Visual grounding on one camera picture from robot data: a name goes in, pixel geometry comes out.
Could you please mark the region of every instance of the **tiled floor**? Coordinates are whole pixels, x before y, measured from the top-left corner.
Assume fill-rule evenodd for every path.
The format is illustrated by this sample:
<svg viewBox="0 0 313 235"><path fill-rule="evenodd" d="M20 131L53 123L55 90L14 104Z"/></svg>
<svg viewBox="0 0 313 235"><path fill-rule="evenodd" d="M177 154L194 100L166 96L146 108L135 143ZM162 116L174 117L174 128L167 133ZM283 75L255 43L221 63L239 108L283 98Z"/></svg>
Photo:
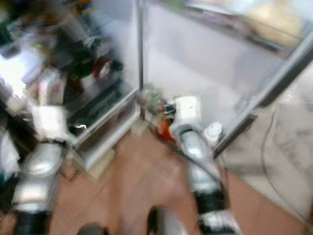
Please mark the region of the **tiled floor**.
<svg viewBox="0 0 313 235"><path fill-rule="evenodd" d="M144 235L149 209L163 204L175 211L190 235L199 235L197 214L183 161L151 134L127 135L105 175L94 182L81 174L65 180L51 235L74 235L87 223L107 226L112 235ZM245 235L301 235L303 225L229 173L231 206Z"/></svg>

